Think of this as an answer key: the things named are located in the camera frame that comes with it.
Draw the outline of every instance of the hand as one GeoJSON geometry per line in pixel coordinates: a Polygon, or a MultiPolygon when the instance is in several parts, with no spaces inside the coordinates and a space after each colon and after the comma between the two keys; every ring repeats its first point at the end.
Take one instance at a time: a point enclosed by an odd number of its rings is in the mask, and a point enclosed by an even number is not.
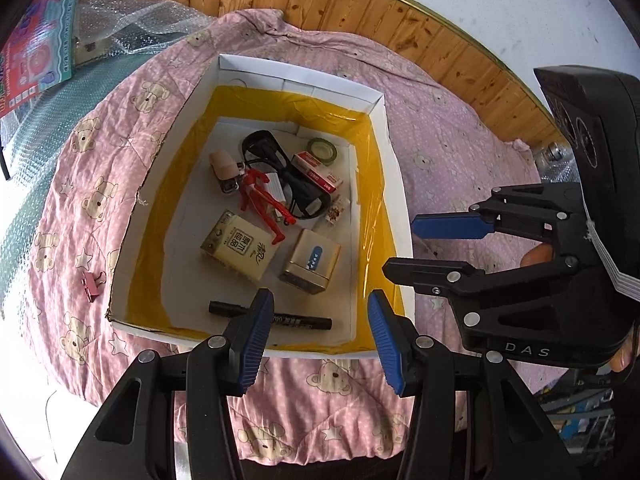
{"type": "MultiPolygon", "coordinates": [[[[521,267],[527,267],[535,264],[549,262],[554,257],[554,248],[549,244],[540,244],[525,254],[521,261],[521,267]]],[[[626,336],[624,344],[618,349],[615,355],[610,359],[609,366],[614,372],[621,372],[631,362],[631,354],[633,353],[632,332],[626,336]]]]}

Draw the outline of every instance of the blue gripper pad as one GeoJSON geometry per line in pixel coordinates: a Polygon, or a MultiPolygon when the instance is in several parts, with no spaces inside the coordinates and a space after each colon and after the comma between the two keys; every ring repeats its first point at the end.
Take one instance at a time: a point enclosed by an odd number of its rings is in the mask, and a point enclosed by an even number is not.
{"type": "Polygon", "coordinates": [[[260,359],[267,345],[271,320],[273,319],[273,294],[267,288],[260,288],[255,293],[249,312],[249,332],[241,349],[240,375],[238,382],[245,392],[249,386],[255,383],[255,377],[260,367],[260,359]]]}
{"type": "Polygon", "coordinates": [[[420,238],[440,240],[480,240],[495,231],[475,212],[416,215],[411,231],[420,238]]]}
{"type": "Polygon", "coordinates": [[[392,329],[387,321],[389,312],[391,316],[395,316],[385,293],[382,290],[372,291],[367,301],[369,326],[376,342],[380,364],[382,364],[382,369],[385,371],[386,382],[394,389],[396,395],[400,395],[404,391],[402,354],[398,349],[398,345],[392,335],[392,329]]]}

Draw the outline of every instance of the green tape roll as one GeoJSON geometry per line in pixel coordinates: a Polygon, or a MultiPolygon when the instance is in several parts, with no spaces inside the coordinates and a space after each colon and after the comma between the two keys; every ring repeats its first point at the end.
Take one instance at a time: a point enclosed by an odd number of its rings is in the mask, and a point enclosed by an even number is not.
{"type": "Polygon", "coordinates": [[[306,150],[325,166],[330,166],[338,158],[338,150],[326,139],[316,137],[306,144],[306,150]]]}

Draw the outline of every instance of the wood paneling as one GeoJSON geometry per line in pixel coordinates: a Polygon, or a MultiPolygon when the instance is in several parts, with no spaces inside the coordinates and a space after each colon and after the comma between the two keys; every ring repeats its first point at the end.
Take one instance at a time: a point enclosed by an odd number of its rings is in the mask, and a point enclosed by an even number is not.
{"type": "Polygon", "coordinates": [[[305,30],[352,32],[417,63],[469,103],[503,140],[531,146],[560,140],[558,130],[522,84],[446,23],[400,0],[175,0],[211,16],[274,8],[305,30]]]}

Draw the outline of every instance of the blue label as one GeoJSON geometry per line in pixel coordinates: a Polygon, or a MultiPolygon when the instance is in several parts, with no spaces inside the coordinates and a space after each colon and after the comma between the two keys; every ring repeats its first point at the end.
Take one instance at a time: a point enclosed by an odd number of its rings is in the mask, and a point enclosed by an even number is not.
{"type": "Polygon", "coordinates": [[[309,256],[309,261],[306,263],[306,268],[308,270],[316,270],[320,263],[320,256],[322,256],[322,247],[316,245],[311,251],[311,256],[309,256]]]}

